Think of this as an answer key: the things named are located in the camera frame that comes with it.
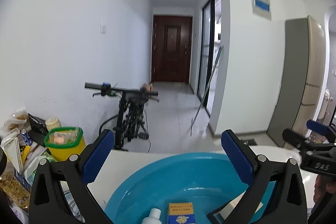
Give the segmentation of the person right hand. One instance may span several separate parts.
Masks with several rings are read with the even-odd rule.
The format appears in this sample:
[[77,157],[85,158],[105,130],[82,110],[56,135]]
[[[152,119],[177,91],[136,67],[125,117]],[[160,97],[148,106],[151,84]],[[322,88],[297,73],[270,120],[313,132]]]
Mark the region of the person right hand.
[[313,200],[315,203],[319,201],[319,199],[322,197],[322,195],[325,192],[328,192],[330,194],[335,194],[336,192],[336,184],[335,181],[333,182],[322,182],[322,180],[327,179],[325,176],[321,176],[320,174],[317,175],[314,185],[314,196]]

